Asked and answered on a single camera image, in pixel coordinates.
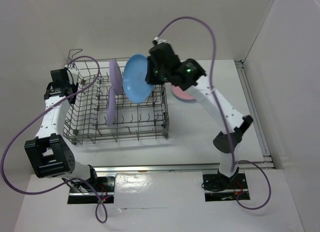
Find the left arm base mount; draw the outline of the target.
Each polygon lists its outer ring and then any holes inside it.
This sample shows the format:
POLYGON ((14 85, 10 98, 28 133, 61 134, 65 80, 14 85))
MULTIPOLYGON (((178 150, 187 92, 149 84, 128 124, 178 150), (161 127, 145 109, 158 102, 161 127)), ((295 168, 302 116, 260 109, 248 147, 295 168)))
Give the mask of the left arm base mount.
MULTIPOLYGON (((104 204, 114 203, 115 175, 98 177, 92 185, 104 204)), ((67 203, 69 205, 98 204, 99 200, 92 189, 83 182, 75 182, 69 185, 67 203)))

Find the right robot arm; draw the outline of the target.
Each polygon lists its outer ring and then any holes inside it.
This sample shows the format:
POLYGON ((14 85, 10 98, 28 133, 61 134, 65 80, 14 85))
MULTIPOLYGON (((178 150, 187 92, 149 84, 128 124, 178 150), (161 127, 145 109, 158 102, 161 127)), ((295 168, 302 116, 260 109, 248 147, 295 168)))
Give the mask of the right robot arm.
POLYGON ((202 66, 194 59, 180 61, 171 45, 159 38, 153 40, 145 81, 150 85, 171 85, 186 91, 220 126, 213 145, 220 151, 218 182, 230 188, 236 181, 238 168, 238 146, 244 133, 253 122, 250 115, 238 112, 209 82, 202 66))

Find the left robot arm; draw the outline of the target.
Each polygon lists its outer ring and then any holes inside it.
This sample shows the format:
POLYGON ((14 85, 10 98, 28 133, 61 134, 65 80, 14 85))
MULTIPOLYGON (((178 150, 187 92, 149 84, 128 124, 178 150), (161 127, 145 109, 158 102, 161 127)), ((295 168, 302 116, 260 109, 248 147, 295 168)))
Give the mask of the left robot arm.
POLYGON ((25 142, 24 149, 38 178, 81 178, 81 186, 92 192, 99 185, 95 169, 91 165, 77 162, 63 138, 67 112, 75 104, 76 97, 56 105, 60 100, 78 92, 79 84, 74 79, 79 70, 65 67, 52 70, 50 74, 52 82, 44 94, 45 108, 50 111, 43 116, 35 138, 25 142))

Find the pink plate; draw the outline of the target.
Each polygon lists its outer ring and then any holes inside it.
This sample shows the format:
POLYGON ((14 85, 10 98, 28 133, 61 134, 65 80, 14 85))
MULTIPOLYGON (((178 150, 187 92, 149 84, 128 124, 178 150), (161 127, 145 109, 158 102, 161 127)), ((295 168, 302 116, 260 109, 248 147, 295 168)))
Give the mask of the pink plate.
POLYGON ((190 96, 186 91, 183 91, 178 86, 171 85, 171 91, 176 99, 177 98, 195 99, 193 96, 190 96))

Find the small purple plate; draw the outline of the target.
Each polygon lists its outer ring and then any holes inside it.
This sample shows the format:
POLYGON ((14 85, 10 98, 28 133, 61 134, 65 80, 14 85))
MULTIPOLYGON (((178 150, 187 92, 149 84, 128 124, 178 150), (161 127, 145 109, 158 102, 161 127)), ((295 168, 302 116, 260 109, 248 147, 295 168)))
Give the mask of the small purple plate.
POLYGON ((107 118, 106 118, 106 124, 108 127, 111 127, 113 125, 115 114, 116 114, 115 91, 112 87, 110 87, 108 92, 107 118))

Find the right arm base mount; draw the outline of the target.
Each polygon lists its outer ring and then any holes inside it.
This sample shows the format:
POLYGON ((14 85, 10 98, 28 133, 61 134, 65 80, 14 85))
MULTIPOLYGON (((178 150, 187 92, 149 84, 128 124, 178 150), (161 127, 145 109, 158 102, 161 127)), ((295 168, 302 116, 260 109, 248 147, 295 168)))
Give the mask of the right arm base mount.
POLYGON ((206 202, 222 202, 250 200, 247 179, 244 173, 239 173, 230 184, 223 184, 218 174, 203 174, 204 198, 206 202))

